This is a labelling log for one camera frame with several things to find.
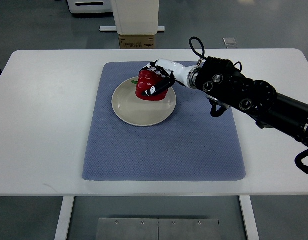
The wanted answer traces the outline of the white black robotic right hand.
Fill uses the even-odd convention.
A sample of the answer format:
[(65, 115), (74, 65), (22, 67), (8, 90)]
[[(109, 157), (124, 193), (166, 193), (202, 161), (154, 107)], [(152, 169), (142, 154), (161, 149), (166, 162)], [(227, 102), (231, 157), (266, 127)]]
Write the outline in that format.
[(141, 92), (142, 96), (157, 96), (171, 88), (175, 82), (190, 89), (197, 89), (195, 86), (195, 78), (200, 71), (200, 67), (197, 65), (186, 67), (174, 61), (159, 59), (155, 62), (150, 62), (141, 70), (150, 71), (156, 76), (163, 77), (163, 80), (156, 83), (154, 86), (151, 86), (147, 90), (143, 90)]

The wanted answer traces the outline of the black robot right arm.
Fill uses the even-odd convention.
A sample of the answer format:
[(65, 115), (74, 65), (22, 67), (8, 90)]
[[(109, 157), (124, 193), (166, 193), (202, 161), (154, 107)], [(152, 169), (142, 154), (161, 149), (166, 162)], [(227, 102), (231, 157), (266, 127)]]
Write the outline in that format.
[(211, 116), (225, 111), (217, 105), (228, 105), (249, 115), (259, 128), (275, 128), (308, 147), (308, 104), (278, 93), (266, 81), (245, 77), (230, 60), (197, 56), (205, 62), (190, 83), (206, 93)]

